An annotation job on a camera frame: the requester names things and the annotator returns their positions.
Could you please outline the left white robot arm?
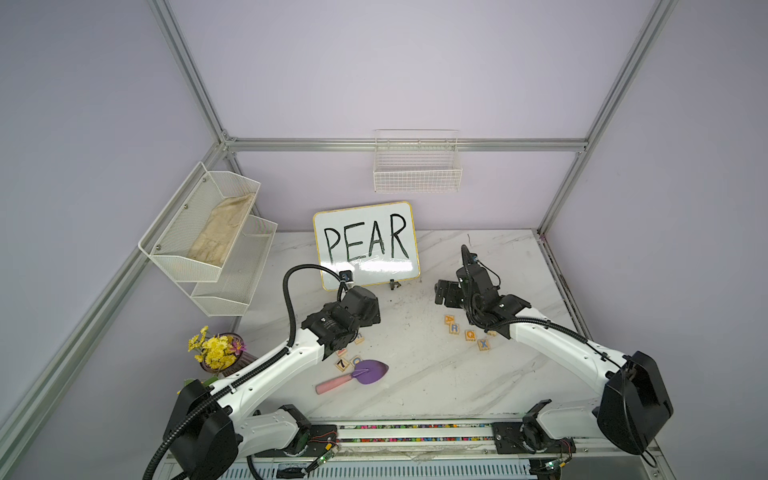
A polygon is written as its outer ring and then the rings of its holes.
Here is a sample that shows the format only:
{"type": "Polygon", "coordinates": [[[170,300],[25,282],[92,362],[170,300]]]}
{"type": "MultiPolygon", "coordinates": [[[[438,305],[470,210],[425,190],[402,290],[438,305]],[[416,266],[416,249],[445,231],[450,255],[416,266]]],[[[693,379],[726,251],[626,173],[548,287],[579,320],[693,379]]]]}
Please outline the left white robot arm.
{"type": "Polygon", "coordinates": [[[360,329],[380,321],[376,295],[355,286],[308,316],[289,345],[212,386],[199,380],[185,385],[145,478],[153,478],[167,455],[174,457],[183,478],[217,479],[240,458],[303,451],[311,425],[295,406],[272,413],[259,413],[258,407],[289,380],[353,343],[360,329]]]}

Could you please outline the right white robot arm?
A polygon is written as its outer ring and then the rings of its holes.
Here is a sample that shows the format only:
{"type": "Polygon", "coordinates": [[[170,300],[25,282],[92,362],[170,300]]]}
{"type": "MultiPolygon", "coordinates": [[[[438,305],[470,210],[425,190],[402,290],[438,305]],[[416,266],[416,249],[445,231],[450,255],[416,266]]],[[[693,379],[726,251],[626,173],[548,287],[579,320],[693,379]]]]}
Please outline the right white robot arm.
{"type": "Polygon", "coordinates": [[[632,355],[600,345],[545,317],[527,300],[499,292],[500,277],[468,247],[453,281],[435,284],[435,302],[461,309],[485,333],[527,345],[568,370],[592,389],[589,401],[539,401],[521,422],[518,443],[543,452],[575,438],[602,437],[632,455],[644,454],[674,407],[657,362],[642,351],[632,355]]]}

